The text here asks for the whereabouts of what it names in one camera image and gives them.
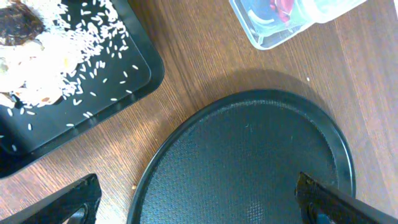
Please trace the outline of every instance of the dark brown food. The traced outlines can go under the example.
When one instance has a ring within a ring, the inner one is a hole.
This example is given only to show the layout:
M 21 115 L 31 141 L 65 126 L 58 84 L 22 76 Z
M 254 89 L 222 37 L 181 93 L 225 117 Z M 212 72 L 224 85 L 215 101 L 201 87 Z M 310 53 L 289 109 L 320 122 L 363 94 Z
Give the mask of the dark brown food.
M 43 30 L 43 22 L 20 0 L 0 9 L 0 45 L 21 45 L 35 39 Z

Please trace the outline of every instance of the plastic container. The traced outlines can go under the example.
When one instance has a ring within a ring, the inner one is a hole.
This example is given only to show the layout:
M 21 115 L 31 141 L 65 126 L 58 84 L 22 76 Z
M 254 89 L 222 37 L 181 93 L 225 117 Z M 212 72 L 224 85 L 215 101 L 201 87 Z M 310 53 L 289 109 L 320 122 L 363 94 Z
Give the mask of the plastic container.
M 267 50 L 314 23 L 325 23 L 365 0 L 230 0 L 252 45 Z

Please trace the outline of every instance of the tray rim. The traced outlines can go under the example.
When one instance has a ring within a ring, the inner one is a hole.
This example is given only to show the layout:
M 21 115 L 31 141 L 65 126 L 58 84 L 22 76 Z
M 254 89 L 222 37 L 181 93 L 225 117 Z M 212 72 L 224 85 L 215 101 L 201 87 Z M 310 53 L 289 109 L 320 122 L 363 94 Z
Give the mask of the tray rim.
M 24 154 L 23 156 L 15 156 L 21 158 L 21 160 L 13 163 L 10 167 L 0 170 L 0 179 L 5 179 L 6 177 L 10 177 L 18 173 L 29 165 L 37 162 L 47 154 L 59 149 L 64 144 L 74 140 L 81 134 L 89 131 L 103 121 L 106 121 L 118 112 L 136 103 L 143 97 L 151 94 L 158 89 L 160 84 L 163 82 L 165 73 L 163 60 L 160 57 L 159 52 L 154 47 L 143 26 L 139 22 L 134 10 L 129 5 L 128 0 L 111 1 L 113 2 L 114 7 L 119 14 L 119 18 L 121 18 L 126 26 L 126 29 L 128 31 L 134 31 L 129 32 L 129 34 L 142 58 L 149 67 L 149 82 L 140 89 L 134 91 L 133 94 L 120 99 L 111 106 L 97 113 L 94 117 L 85 120 L 84 122 L 76 125 L 74 128 L 65 131 L 63 134 L 55 136 L 53 139 L 49 140 L 39 148 L 34 149 L 32 152 Z
M 153 172 L 156 170 L 158 163 L 163 158 L 164 154 L 170 149 L 170 146 L 189 128 L 191 128 L 197 121 L 201 120 L 204 116 L 209 115 L 210 113 L 224 107 L 230 105 L 231 103 L 238 103 L 244 100 L 255 99 L 259 100 L 259 96 L 263 97 L 263 100 L 275 100 L 282 103 L 286 103 L 287 105 L 292 105 L 294 108 L 298 109 L 300 112 L 304 112 L 305 118 L 311 118 L 313 121 L 313 125 L 324 133 L 324 138 L 327 137 L 336 137 L 338 141 L 333 141 L 330 143 L 328 141 L 328 145 L 330 150 L 332 151 L 333 157 L 335 157 L 336 150 L 338 150 L 337 154 L 340 156 L 345 156 L 346 164 L 336 164 L 337 176 L 339 177 L 347 177 L 344 169 L 349 170 L 349 179 L 350 179 L 350 187 L 351 193 L 350 196 L 355 198 L 356 196 L 356 177 L 355 177 L 355 169 L 353 164 L 353 158 L 351 155 L 351 151 L 348 146 L 348 142 L 345 139 L 343 132 L 337 126 L 337 124 L 333 121 L 333 119 L 319 106 L 310 100 L 287 91 L 283 90 L 275 90 L 275 89 L 255 89 L 242 91 L 238 93 L 234 93 L 232 95 L 223 97 L 219 100 L 216 100 L 204 108 L 198 110 L 195 114 L 185 120 L 179 127 L 174 130 L 170 136 L 164 141 L 164 143 L 159 147 L 148 166 L 146 167 L 138 185 L 137 189 L 134 192 L 133 200 L 131 202 L 129 213 L 127 216 L 127 224 L 139 223 L 140 219 L 134 219 L 134 217 L 141 217 L 141 208 L 142 202 L 144 200 L 146 194 L 146 188 L 150 184 L 150 177 Z M 324 132 L 325 129 L 330 129 L 331 132 Z

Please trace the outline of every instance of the wood grain surface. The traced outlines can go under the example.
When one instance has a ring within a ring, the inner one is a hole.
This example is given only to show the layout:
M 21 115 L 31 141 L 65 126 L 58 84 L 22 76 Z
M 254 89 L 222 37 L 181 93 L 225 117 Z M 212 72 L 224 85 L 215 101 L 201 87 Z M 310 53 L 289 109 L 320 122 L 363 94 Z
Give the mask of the wood grain surface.
M 250 44 L 227 0 L 131 0 L 131 6 L 164 60 L 163 84 L 0 180 L 0 219 L 94 172 L 103 191 L 97 223 L 125 223 L 132 186 L 168 135 L 211 102 L 257 88 L 291 91 L 327 111 L 349 142 L 357 198 L 398 217 L 398 20 L 393 0 L 368 0 L 268 51 Z

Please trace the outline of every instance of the black oval tray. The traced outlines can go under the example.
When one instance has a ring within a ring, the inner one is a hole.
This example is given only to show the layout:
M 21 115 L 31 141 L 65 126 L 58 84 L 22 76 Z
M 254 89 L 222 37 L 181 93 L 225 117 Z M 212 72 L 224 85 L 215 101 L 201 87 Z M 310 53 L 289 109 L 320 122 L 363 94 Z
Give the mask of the black oval tray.
M 32 162 L 40 159 L 44 155 L 60 147 L 62 144 L 74 139 L 85 131 L 93 128 L 98 123 L 108 119 L 112 115 L 125 109 L 146 95 L 156 90 L 162 83 L 164 77 L 163 61 L 156 51 L 152 42 L 149 40 L 145 30 L 142 28 L 136 15 L 131 9 L 127 0 L 112 0 L 115 10 L 119 14 L 119 19 L 129 32 L 129 37 L 125 37 L 129 49 L 123 53 L 122 59 L 118 55 L 111 58 L 105 50 L 100 56 L 91 58 L 92 69 L 95 62 L 102 60 L 106 62 L 103 70 L 98 70 L 98 76 L 90 78 L 89 73 L 80 72 L 86 80 L 82 81 L 84 94 L 69 97 L 57 105 L 34 108 L 29 111 L 34 112 L 31 116 L 20 115 L 19 109 L 13 109 L 13 116 L 9 116 L 7 108 L 0 107 L 0 178 L 7 177 L 16 173 Z M 80 15 L 81 1 L 63 1 L 69 6 L 69 14 L 73 20 L 71 25 L 76 25 L 81 21 Z M 121 45 L 120 38 L 113 38 L 113 44 Z M 97 97 L 90 95 L 90 92 L 97 94 Z M 83 103 L 74 106 L 73 99 L 83 100 Z M 83 116 L 89 111 L 94 116 L 90 119 Z M 66 124 L 74 124 L 74 127 L 67 127 Z M 28 124 L 32 124 L 33 130 L 28 130 Z M 17 151 L 12 149 L 12 145 L 17 147 Z
M 300 172 L 355 197 L 348 144 L 325 112 L 279 90 L 233 94 L 161 145 L 127 223 L 302 223 Z

